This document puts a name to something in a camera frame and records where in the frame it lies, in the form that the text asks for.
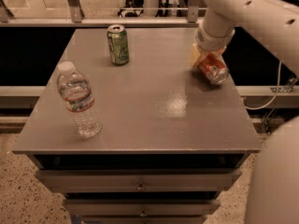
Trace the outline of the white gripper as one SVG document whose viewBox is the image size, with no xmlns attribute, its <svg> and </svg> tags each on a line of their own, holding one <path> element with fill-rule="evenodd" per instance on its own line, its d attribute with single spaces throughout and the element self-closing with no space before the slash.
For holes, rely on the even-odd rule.
<svg viewBox="0 0 299 224">
<path fill-rule="evenodd" d="M 189 54 L 189 64 L 191 67 L 197 66 L 207 56 L 207 51 L 214 51 L 213 54 L 217 59 L 222 57 L 226 46 L 231 42 L 235 34 L 235 28 L 229 28 L 224 35 L 215 36 L 207 31 L 204 22 L 200 21 L 195 33 L 196 43 L 192 44 Z"/>
</svg>

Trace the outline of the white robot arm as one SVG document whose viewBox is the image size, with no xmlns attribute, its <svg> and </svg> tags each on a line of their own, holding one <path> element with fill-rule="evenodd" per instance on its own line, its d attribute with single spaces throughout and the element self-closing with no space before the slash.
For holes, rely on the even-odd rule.
<svg viewBox="0 0 299 224">
<path fill-rule="evenodd" d="M 299 72 L 298 7 L 281 0 L 204 0 L 196 42 L 204 51 L 228 45 L 239 25 L 294 73 Z M 252 171 L 245 224 L 299 224 L 299 118 L 272 133 Z"/>
</svg>

